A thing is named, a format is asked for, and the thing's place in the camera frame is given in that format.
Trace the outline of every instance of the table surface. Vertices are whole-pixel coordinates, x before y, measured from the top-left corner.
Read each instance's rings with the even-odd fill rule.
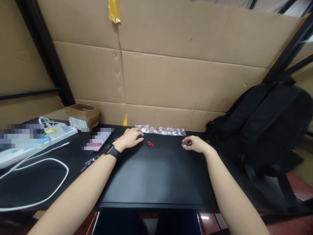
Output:
[[[127,128],[101,124],[98,127],[114,128],[108,144],[120,137]],[[201,133],[187,132],[187,135],[201,136]],[[32,209],[47,209],[81,174],[85,162],[96,155],[82,151],[82,146],[89,137],[88,133],[79,132],[47,150],[71,142],[69,145],[34,159],[34,162],[37,162],[49,157],[56,158],[69,167],[69,174],[52,198]],[[125,150],[95,209],[192,209],[219,212],[205,157],[194,151],[186,151],[181,146],[182,139],[182,136],[145,134],[142,143]],[[148,141],[152,142],[154,147],[149,146]],[[271,196],[278,208],[264,201],[245,173],[218,149],[217,151],[229,172],[259,212],[282,213],[280,208],[285,207],[285,202],[274,178],[264,177],[261,180],[261,188],[264,193]],[[65,172],[60,164],[44,161],[34,167],[9,174],[0,180],[0,207],[23,206],[47,198],[62,181]]]

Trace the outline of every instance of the black backpack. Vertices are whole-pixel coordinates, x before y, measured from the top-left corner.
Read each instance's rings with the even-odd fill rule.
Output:
[[[278,177],[287,210],[294,211],[297,199],[286,173],[303,161],[293,149],[311,122],[313,101],[292,77],[276,80],[242,94],[224,116],[208,122],[204,138],[240,163],[260,193],[258,175]]]

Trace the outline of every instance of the hand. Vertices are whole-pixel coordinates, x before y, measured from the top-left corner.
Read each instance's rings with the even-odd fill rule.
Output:
[[[189,143],[190,146],[187,146],[186,150],[194,150],[199,153],[212,153],[215,152],[215,149],[212,148],[208,143],[204,142],[202,139],[200,139],[198,136],[187,136],[185,139],[183,139],[182,142]]]
[[[133,147],[143,141],[143,138],[137,139],[140,135],[144,136],[139,128],[126,129],[124,134],[113,142],[113,145],[116,150],[123,152],[124,149]]]

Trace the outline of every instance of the person's legs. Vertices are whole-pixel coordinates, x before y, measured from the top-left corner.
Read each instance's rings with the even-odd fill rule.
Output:
[[[140,213],[128,210],[100,212],[93,235],[147,235]]]
[[[197,213],[192,211],[162,212],[155,235],[201,235]]]

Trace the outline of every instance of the person's arm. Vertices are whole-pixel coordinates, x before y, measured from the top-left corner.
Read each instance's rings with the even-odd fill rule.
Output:
[[[127,129],[113,145],[119,152],[143,141],[138,128]],[[103,154],[50,206],[28,235],[74,234],[95,206],[114,168],[116,158]]]
[[[183,142],[191,144],[186,150],[205,155],[218,208],[231,234],[270,234],[215,149],[197,136],[188,136]]]

